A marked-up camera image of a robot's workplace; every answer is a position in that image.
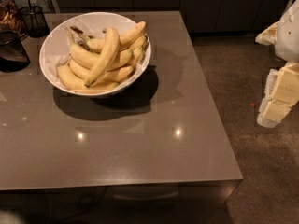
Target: floor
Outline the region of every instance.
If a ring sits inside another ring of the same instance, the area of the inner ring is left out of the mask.
[[[268,71],[285,63],[254,38],[193,40],[244,176],[210,224],[299,223],[299,106],[276,128],[257,124]]]

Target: dark glass cup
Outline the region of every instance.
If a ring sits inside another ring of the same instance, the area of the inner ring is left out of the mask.
[[[30,37],[39,38],[49,34],[42,7],[22,7],[19,12]]]
[[[0,71],[22,70],[30,63],[18,35],[11,31],[0,33]]]

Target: jar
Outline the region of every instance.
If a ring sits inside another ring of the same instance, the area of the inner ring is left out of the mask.
[[[11,30],[20,40],[27,37],[18,7],[14,0],[0,0],[0,31]]]

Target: white bowl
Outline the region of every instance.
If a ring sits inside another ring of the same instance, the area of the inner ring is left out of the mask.
[[[57,66],[64,63],[69,56],[69,39],[65,32],[65,28],[70,26],[77,26],[82,29],[88,35],[94,35],[95,37],[104,37],[103,29],[107,27],[116,28],[119,33],[123,33],[132,28],[136,22],[125,18],[121,15],[107,12],[92,12],[76,16],[69,19],[59,26],[57,26],[45,39],[41,51],[39,54],[40,68],[46,77],[46,79],[58,89],[80,96],[106,98],[112,96],[120,91],[123,91],[134,83],[146,70],[151,55],[150,40],[146,50],[144,59],[138,63],[134,74],[122,82],[112,91],[101,92],[96,94],[86,94],[80,92],[73,92],[65,87],[57,76]],[[80,40],[77,35],[74,34],[75,40]]]

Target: bowl of bananas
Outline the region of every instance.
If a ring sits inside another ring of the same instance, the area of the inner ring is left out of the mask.
[[[123,91],[150,62],[146,25],[107,12],[69,19],[45,39],[42,73],[56,88],[79,96],[106,98]]]

